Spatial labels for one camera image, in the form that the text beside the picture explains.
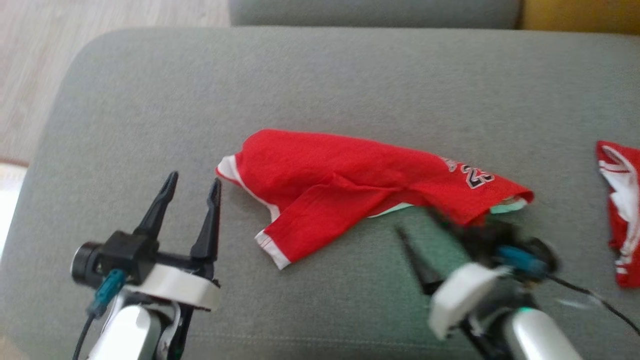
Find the printed number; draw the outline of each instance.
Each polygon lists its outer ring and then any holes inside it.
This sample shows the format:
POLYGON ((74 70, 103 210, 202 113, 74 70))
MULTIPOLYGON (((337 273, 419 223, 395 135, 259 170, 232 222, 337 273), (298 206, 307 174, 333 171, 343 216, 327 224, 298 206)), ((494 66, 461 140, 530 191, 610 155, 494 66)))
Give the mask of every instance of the printed number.
POLYGON ((456 168, 458 167, 458 162, 456 160, 442 158, 442 157, 440 159, 442 159, 442 161, 444 161, 444 163, 447 164, 447 167, 449 167, 449 172, 456 171, 456 168))
POLYGON ((487 174, 478 168, 470 167, 469 165, 464 165, 460 170, 463 174, 467 174, 467 184, 471 189, 479 188, 495 179, 493 175, 487 174))

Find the jersey number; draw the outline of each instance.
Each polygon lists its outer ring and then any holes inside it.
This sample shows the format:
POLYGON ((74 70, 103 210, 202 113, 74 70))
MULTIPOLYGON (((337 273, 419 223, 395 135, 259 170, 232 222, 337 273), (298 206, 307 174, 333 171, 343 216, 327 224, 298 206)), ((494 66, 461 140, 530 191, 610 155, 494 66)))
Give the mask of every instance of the jersey number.
POLYGON ((469 165, 464 165, 460 170, 463 174, 467 175, 467 184, 471 189, 478 188, 495 179, 493 175, 487 174, 478 168, 470 167, 469 165))

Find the wooden floor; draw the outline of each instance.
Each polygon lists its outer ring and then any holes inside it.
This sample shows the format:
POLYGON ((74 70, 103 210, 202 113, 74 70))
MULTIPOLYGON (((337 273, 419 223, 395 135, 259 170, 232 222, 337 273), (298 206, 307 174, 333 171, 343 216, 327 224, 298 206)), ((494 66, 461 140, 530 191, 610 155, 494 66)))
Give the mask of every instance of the wooden floor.
POLYGON ((0 0, 0 158, 30 162, 73 57, 122 28, 228 26, 227 0, 0 0))

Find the red fabric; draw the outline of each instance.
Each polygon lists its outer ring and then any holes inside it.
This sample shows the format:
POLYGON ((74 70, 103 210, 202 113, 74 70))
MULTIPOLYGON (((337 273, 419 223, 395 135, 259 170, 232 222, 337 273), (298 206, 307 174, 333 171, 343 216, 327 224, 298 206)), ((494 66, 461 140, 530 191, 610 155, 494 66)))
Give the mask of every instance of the red fabric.
POLYGON ((290 262, 401 202, 434 206, 468 224, 504 199, 530 202, 534 196, 433 154, 329 134, 259 131, 245 141, 236 163, 246 189, 280 210, 264 232, 290 262))
POLYGON ((616 176, 618 183, 624 184, 624 188, 628 190, 623 197, 618 195, 618 198, 625 203, 629 202, 633 207, 634 213, 628 217, 628 220, 634 221, 635 226, 630 226, 630 223, 620 216, 618 205, 612 197, 616 190, 610 186, 608 210, 612 239, 609 245, 621 252, 620 259, 616 262, 616 281, 624 288, 637 288, 640 287, 640 246, 637 245, 640 240, 640 206, 638 205, 640 150, 599 141, 596 145, 596 155, 600 171, 605 178, 616 176))

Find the gray upholstery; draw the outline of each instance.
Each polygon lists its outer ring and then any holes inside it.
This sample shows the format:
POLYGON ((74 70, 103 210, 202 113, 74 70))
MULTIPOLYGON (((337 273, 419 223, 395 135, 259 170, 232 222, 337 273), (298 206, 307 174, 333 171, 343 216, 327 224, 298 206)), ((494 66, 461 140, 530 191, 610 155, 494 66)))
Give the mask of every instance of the gray upholstery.
POLYGON ((513 29, 520 0, 229 0, 231 25, 513 29))
MULTIPOLYGON (((0 262, 2 326, 32 359, 73 351, 92 293, 74 251, 133 230, 171 170, 181 174, 161 248, 188 252, 214 167, 258 129, 361 136, 435 152, 530 187, 508 215, 552 242, 561 275, 640 322, 640 293, 614 282, 607 186, 594 145, 640 147, 640 38, 438 29, 135 29, 77 56, 29 168, 0 262)), ((443 270, 459 249, 420 209, 364 220, 278 271, 253 236, 268 211, 225 183, 219 311, 195 315, 185 359, 460 358, 440 343, 392 231, 404 224, 443 270)), ((537 291, 585 358, 631 359, 637 338, 553 284, 537 291)), ((94 325, 88 344, 96 339, 94 325)))

